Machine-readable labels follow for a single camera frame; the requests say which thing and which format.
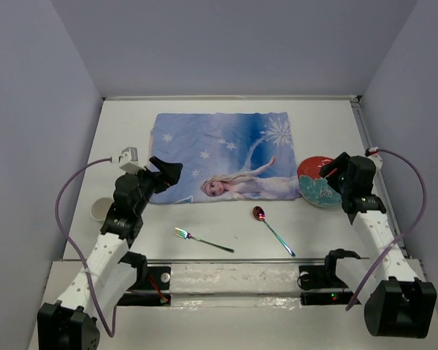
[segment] red wire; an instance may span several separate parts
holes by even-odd
[[[160,297],[161,299],[166,299],[166,298],[164,297],[164,295],[162,294],[161,290],[159,289],[158,284],[155,282],[154,277],[152,277],[151,275],[149,275],[147,279],[148,279],[149,282],[151,283],[151,286],[153,286],[153,288],[154,288],[154,289],[156,290],[156,292],[159,294],[159,297]]]

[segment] spoon bowl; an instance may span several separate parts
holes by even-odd
[[[255,208],[253,208],[253,216],[258,221],[264,221],[266,219],[266,217],[264,216],[264,210],[260,206],[256,206]]]

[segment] fork handle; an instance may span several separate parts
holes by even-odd
[[[220,246],[220,245],[218,245],[218,244],[214,244],[214,243],[211,243],[211,242],[208,242],[208,241],[202,240],[202,239],[197,238],[197,237],[191,237],[191,238],[194,239],[195,241],[202,242],[202,243],[205,243],[205,244],[209,244],[210,246],[215,246],[216,248],[219,248],[219,249],[225,250],[226,252],[229,252],[229,253],[235,253],[235,251],[234,251],[233,249],[227,248],[227,247],[225,247],[225,246]]]

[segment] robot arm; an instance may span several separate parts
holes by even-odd
[[[357,296],[364,306],[368,331],[379,336],[425,338],[437,293],[432,283],[422,282],[407,264],[394,243],[397,240],[393,241],[383,202],[372,194],[373,178],[381,164],[379,155],[350,157],[342,153],[322,167],[320,175],[341,195],[342,209],[371,255],[370,265],[388,250]],[[356,292],[366,276],[366,266],[357,254],[343,252],[338,256],[342,259],[332,260],[329,270]]]
[[[183,165],[152,157],[150,162],[159,170],[152,172],[138,164],[137,149],[133,147],[112,157],[112,162],[119,163],[126,174],[115,182],[114,203],[86,260],[88,268],[80,270],[54,304],[46,303],[39,310],[40,350],[97,349],[99,313],[110,319],[126,290],[146,277],[146,256],[129,249],[142,228],[141,214],[151,196],[177,184]],[[99,310],[91,293],[97,296]]]

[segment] teal plate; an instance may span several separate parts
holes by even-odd
[[[321,166],[331,161],[328,157],[311,157],[304,160],[297,170],[302,197],[321,208],[340,207],[342,203],[340,194],[319,175]]]

